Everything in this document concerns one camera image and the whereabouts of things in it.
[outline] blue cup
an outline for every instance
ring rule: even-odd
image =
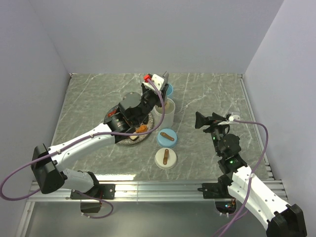
[[[173,86],[169,83],[169,87],[167,89],[167,98],[173,99]]]

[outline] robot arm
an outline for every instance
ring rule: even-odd
[[[162,77],[156,74],[146,75],[142,83],[142,95],[136,92],[126,94],[110,117],[106,117],[103,123],[85,134],[49,148],[44,144],[35,147],[32,160],[52,154],[31,166],[41,192],[48,194],[64,188],[77,190],[91,197],[96,195],[100,187],[92,172],[74,171],[67,167],[101,147],[127,139],[130,133],[135,132],[135,127],[144,121],[154,106],[162,106],[156,90],[148,80],[156,86],[165,101],[168,76],[168,72]]]
[[[248,188],[246,208],[261,222],[268,237],[305,237],[307,236],[303,211],[298,205],[289,205],[286,201],[274,194],[240,157],[239,137],[228,134],[230,124],[239,120],[239,114],[232,113],[222,117],[215,113],[211,117],[204,117],[196,112],[195,128],[209,125],[203,131],[210,133],[220,169],[224,173],[218,178],[217,184],[203,184],[205,196],[211,191],[218,196],[232,196],[244,202]]]

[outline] blue container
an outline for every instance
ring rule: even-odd
[[[169,87],[167,89],[167,98],[172,99],[173,98],[173,86],[169,83]]]
[[[160,135],[161,132],[165,132],[166,134],[168,134],[170,137],[174,138],[174,141],[170,141],[169,139],[163,137]],[[157,135],[157,142],[161,147],[167,147],[167,148],[172,148],[177,144],[178,141],[178,136],[176,134],[175,131],[173,131],[170,128],[165,128],[161,131],[159,131],[158,135]]]

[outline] marble table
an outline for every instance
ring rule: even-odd
[[[123,95],[141,93],[144,74],[73,74],[67,90],[63,110],[53,144],[60,144],[85,133],[104,119],[106,112],[122,100]],[[219,169],[209,134],[195,129],[195,112],[205,116],[212,112],[225,115],[238,111],[242,120],[251,120],[245,95],[236,74],[176,74],[171,73],[169,83],[174,87],[176,104],[172,129],[177,132],[178,143],[173,148],[178,161],[174,168],[162,170],[155,164],[157,131],[133,146],[103,147],[73,166],[74,170],[92,171],[103,180],[197,180],[217,179]],[[254,167],[261,148],[253,125],[231,126],[231,133],[240,137],[241,157]],[[261,179],[268,173],[262,162],[256,171]]]

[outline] cable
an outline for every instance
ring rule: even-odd
[[[266,132],[266,142],[265,142],[265,145],[264,145],[264,147],[263,147],[263,151],[262,151],[262,153],[261,153],[261,155],[260,155],[260,158],[259,158],[258,162],[256,163],[254,169],[251,171],[251,174],[253,174],[253,173],[256,171],[256,169],[258,168],[258,166],[259,166],[260,162],[262,161],[263,156],[264,156],[264,154],[265,154],[265,152],[266,152],[266,149],[267,149],[267,146],[268,146],[268,140],[269,140],[268,130],[267,130],[267,128],[266,128],[262,123],[259,123],[259,122],[240,121],[240,120],[235,120],[235,119],[234,119],[234,121],[235,121],[235,122],[239,122],[239,123],[249,123],[249,124],[260,125],[260,126],[262,126],[262,127],[264,128],[264,130],[265,130],[265,132]],[[248,189],[247,189],[247,195],[246,195],[245,200],[243,201],[243,203],[242,203],[240,209],[238,210],[238,212],[236,213],[236,215],[232,218],[232,220],[225,226],[224,230],[219,234],[218,237],[223,236],[223,234],[229,229],[229,227],[237,220],[237,218],[238,218],[238,216],[240,215],[241,211],[242,211],[242,210],[244,209],[244,207],[246,206],[246,203],[247,203],[248,198],[249,198],[249,195],[250,195],[251,180],[252,180],[252,176],[250,176],[250,178],[249,178]]]
[[[86,198],[93,199],[93,200],[97,200],[97,201],[106,203],[106,204],[108,204],[108,205],[111,206],[110,212],[109,212],[108,214],[104,215],[104,216],[89,216],[88,214],[83,213],[84,216],[86,216],[86,217],[88,217],[88,218],[90,218],[90,219],[102,219],[102,218],[108,217],[109,215],[112,214],[112,212],[113,212],[113,210],[114,210],[114,207],[113,207],[113,204],[110,203],[109,201],[105,201],[105,200],[103,200],[103,199],[98,199],[98,198],[95,198],[95,197],[90,197],[90,196],[88,196],[87,194],[84,194],[84,193],[82,193],[82,192],[80,192],[80,191],[76,191],[76,193],[78,193],[78,194],[80,194],[80,195],[82,195],[82,196],[84,196],[84,197],[86,197]]]
[[[160,119],[159,123],[158,123],[155,127],[153,127],[151,130],[148,130],[148,131],[146,131],[146,132],[137,133],[137,135],[145,135],[145,134],[152,133],[153,131],[155,131],[155,130],[162,124],[162,121],[163,121],[163,119],[164,119],[165,109],[164,109],[164,101],[163,101],[163,98],[162,98],[162,96],[161,96],[161,93],[160,93],[160,91],[157,89],[157,87],[155,86],[155,84],[154,84],[150,79],[148,80],[148,83],[155,89],[155,91],[156,91],[156,93],[157,93],[157,95],[158,95],[158,97],[159,97],[159,100],[160,100],[161,106],[162,106],[162,115],[161,115],[161,119]],[[130,134],[130,133],[120,133],[120,132],[97,132],[97,133],[94,133],[94,134],[93,134],[93,136],[98,136],[98,135],[130,136],[131,134]],[[82,141],[84,141],[84,140],[86,140],[86,139],[91,139],[91,136],[88,135],[88,136],[82,137],[82,138],[80,138],[80,139],[78,139],[78,140],[72,142],[71,144],[69,144],[69,145],[63,147],[62,149],[60,149],[60,151],[63,152],[64,150],[66,150],[66,149],[68,149],[68,148],[74,146],[75,144],[77,144],[77,143],[79,143],[79,142],[82,142]],[[16,173],[19,172],[21,169],[24,169],[25,167],[30,166],[30,165],[32,165],[32,164],[35,164],[35,163],[37,163],[37,162],[39,162],[39,161],[41,161],[41,160],[44,160],[44,159],[46,159],[46,158],[52,157],[52,156],[54,156],[54,155],[56,155],[56,154],[58,154],[57,151],[56,151],[56,152],[53,152],[53,153],[51,153],[51,154],[45,155],[45,156],[43,156],[43,157],[41,157],[41,158],[35,159],[35,160],[33,160],[33,161],[31,161],[31,162],[29,162],[29,163],[27,163],[27,164],[21,166],[20,168],[16,169],[15,171],[11,172],[7,177],[5,177],[5,179],[4,179],[4,180],[1,182],[1,184],[0,184],[0,197],[3,198],[4,200],[7,200],[7,201],[19,201],[19,200],[23,200],[23,199],[25,199],[25,198],[28,198],[28,197],[32,196],[33,194],[37,193],[38,191],[40,191],[40,189],[37,189],[37,190],[31,192],[30,194],[27,194],[27,195],[22,196],[22,197],[7,197],[6,195],[3,194],[3,186],[4,186],[4,184],[7,182],[7,180],[8,180],[12,175],[16,174]]]
[[[241,216],[239,216],[239,217],[236,219],[236,221],[240,220],[240,219],[241,219],[242,217],[244,217],[248,212],[249,212],[249,211],[246,210]],[[217,235],[217,233],[220,232],[220,231],[221,231],[223,228],[225,228],[227,225],[228,225],[228,223],[225,224],[225,225],[223,225],[221,228],[219,228],[219,229],[212,235],[212,237],[215,237],[215,236]]]

